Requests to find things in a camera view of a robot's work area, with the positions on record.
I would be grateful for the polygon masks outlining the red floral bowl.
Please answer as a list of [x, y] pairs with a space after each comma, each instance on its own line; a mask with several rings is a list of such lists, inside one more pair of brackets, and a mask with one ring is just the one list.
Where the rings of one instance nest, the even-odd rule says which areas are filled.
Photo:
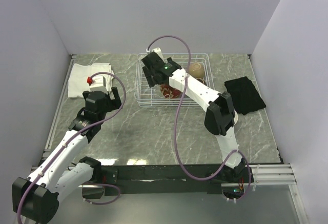
[[171, 86], [167, 84], [161, 84], [160, 85], [160, 91], [164, 98], [169, 98], [169, 99], [174, 99], [174, 98], [179, 98], [181, 95], [181, 91], [172, 88]]

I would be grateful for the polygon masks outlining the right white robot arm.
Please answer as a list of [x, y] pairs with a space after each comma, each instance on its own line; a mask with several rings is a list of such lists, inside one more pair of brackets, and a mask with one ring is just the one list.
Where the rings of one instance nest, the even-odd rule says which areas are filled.
[[213, 174], [207, 177], [200, 178], [192, 175], [187, 171], [181, 159], [178, 159], [181, 169], [187, 176], [194, 180], [206, 181], [222, 173], [230, 182], [236, 182], [242, 178], [244, 172], [251, 176], [249, 163], [239, 150], [235, 137], [236, 113], [231, 95], [228, 92], [220, 93], [202, 84], [171, 58], [164, 61], [160, 51], [150, 52], [141, 61], [144, 64], [142, 69], [150, 87], [168, 84], [181, 91], [182, 96], [191, 98], [205, 111], [204, 126], [219, 143], [223, 162]]

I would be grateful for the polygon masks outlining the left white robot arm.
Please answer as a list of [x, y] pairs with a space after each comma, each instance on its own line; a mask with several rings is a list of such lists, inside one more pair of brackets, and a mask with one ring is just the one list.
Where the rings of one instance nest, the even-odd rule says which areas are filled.
[[28, 177], [14, 181], [12, 204], [17, 223], [22, 223], [23, 218], [49, 223], [59, 204], [80, 185], [113, 187], [105, 182], [101, 162], [96, 159], [84, 157], [73, 169], [67, 169], [109, 120], [107, 113], [117, 115], [125, 104], [125, 97], [119, 96], [116, 87], [111, 93], [113, 97], [100, 90], [85, 91], [85, 106], [72, 120], [59, 145]]

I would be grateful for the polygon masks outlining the white folded cloth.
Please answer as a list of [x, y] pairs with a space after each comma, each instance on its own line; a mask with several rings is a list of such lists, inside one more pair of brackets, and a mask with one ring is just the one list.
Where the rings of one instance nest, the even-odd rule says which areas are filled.
[[98, 72], [114, 73], [109, 63], [74, 64], [68, 80], [68, 98], [83, 98], [83, 92], [90, 90], [87, 78]]

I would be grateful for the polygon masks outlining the plain beige bowl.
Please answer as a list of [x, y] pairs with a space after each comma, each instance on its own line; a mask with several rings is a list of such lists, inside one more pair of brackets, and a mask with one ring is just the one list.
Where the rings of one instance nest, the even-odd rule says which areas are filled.
[[188, 73], [194, 78], [204, 78], [205, 71], [201, 63], [191, 63], [188, 68]]

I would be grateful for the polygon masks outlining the black patterned bowl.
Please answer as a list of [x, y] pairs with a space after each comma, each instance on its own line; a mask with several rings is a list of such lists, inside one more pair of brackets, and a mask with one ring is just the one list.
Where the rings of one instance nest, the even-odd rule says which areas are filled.
[[206, 81], [203, 78], [197, 78], [197, 80], [202, 83], [203, 85], [207, 85]]

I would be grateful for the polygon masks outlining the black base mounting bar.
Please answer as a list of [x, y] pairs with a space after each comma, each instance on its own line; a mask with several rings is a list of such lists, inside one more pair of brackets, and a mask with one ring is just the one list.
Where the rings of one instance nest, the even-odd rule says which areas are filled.
[[223, 184], [246, 185], [253, 182], [248, 169], [239, 174], [225, 166], [218, 175], [206, 181], [190, 178], [179, 165], [102, 166], [89, 180], [120, 188], [121, 194], [198, 193], [221, 194]]

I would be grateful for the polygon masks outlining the black folded cloth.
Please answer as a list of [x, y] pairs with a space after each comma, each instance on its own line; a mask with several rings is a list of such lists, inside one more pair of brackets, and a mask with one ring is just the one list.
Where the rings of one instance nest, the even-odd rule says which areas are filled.
[[246, 76], [224, 82], [230, 93], [234, 108], [238, 114], [246, 115], [266, 108], [266, 104], [257, 89]]

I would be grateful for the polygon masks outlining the aluminium frame rail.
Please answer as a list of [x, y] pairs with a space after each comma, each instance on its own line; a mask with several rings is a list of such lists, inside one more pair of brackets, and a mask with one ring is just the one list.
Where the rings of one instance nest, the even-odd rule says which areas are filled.
[[255, 179], [252, 190], [259, 186], [287, 186], [291, 198], [288, 206], [295, 211], [299, 223], [309, 223], [294, 171], [280, 157], [266, 110], [251, 113], [247, 121], [250, 125], [248, 156]]

